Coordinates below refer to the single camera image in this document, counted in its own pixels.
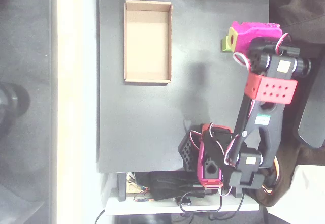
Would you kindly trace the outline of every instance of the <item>white shelf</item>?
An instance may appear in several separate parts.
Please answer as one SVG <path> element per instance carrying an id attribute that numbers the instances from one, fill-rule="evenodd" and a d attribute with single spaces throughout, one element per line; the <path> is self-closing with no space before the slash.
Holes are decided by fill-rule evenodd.
<path id="1" fill-rule="evenodd" d="M 134 194 L 129 194 L 126 197 L 126 201 L 120 202 L 113 193 L 108 198 L 105 207 L 106 215 L 132 215 L 132 214 L 157 214 L 157 213 L 181 213 L 181 209 L 172 199 L 166 199 L 161 201 L 148 201 L 148 202 L 135 202 L 133 201 Z M 219 194 L 205 196 L 204 198 L 191 197 L 192 205 L 184 206 L 185 210 L 216 210 L 220 206 Z M 236 211 L 240 203 L 240 199 L 236 199 L 234 196 L 223 197 L 222 208 L 220 212 Z M 259 204 L 245 195 L 243 204 L 240 211 L 258 211 Z"/>

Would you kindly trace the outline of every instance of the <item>red servo bracket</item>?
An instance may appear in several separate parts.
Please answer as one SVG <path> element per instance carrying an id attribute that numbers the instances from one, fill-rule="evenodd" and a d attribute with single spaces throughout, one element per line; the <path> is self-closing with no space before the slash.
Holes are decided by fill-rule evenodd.
<path id="1" fill-rule="evenodd" d="M 245 94 L 252 100 L 290 104 L 297 86 L 296 80 L 280 79 L 248 73 Z"/>

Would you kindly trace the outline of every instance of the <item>black table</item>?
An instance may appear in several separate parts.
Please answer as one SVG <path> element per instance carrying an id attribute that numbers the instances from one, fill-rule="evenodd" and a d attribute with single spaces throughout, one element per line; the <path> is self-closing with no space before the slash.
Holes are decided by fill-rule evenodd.
<path id="1" fill-rule="evenodd" d="M 234 128 L 247 71 L 221 52 L 221 39 L 233 21 L 269 20 L 269 0 L 150 1 L 174 6 L 167 86 L 124 82 L 125 0 L 99 0 L 100 172 L 180 170 L 178 146 L 191 126 Z"/>

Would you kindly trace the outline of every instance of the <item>cardboard box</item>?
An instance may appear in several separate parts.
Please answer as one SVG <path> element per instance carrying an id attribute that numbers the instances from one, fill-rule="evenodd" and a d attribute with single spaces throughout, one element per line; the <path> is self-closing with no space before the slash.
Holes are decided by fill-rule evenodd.
<path id="1" fill-rule="evenodd" d="M 171 82 L 172 8 L 170 2 L 125 1 L 126 82 Z"/>

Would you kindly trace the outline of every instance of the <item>floor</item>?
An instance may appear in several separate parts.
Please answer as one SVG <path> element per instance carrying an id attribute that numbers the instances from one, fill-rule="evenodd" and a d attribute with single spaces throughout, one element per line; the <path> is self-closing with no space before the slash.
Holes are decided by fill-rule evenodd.
<path id="1" fill-rule="evenodd" d="M 22 85 L 30 98 L 26 113 L 0 140 L 0 223 L 33 213 L 26 223 L 48 223 L 49 0 L 0 0 L 0 34 L 0 82 Z"/>

